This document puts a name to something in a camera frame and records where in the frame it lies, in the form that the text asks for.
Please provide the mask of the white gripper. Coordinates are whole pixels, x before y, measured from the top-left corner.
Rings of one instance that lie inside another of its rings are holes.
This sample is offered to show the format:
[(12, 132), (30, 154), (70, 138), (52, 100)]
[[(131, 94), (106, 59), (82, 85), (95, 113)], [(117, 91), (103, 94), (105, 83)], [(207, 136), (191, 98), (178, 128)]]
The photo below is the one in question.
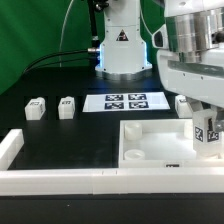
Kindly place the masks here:
[[(157, 66), (166, 90), (189, 97), (193, 113), (203, 110), (202, 102), (224, 108), (224, 42), (203, 52), (200, 63), (181, 63), (178, 55), (168, 49), (165, 26), (154, 32), (152, 41), (158, 48)], [(224, 132), (224, 111), (216, 113), (214, 130)]]

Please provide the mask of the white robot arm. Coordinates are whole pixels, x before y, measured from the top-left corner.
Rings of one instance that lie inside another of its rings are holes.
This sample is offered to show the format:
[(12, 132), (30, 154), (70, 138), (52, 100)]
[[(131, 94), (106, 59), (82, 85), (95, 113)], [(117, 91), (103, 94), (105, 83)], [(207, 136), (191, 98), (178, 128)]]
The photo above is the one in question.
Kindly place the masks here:
[[(153, 0), (165, 23), (151, 35), (163, 87), (187, 97), (191, 108), (211, 106), (213, 129), (224, 131), (224, 0)], [(134, 80), (152, 69), (140, 35), (140, 0), (99, 0), (105, 38), (96, 74)]]

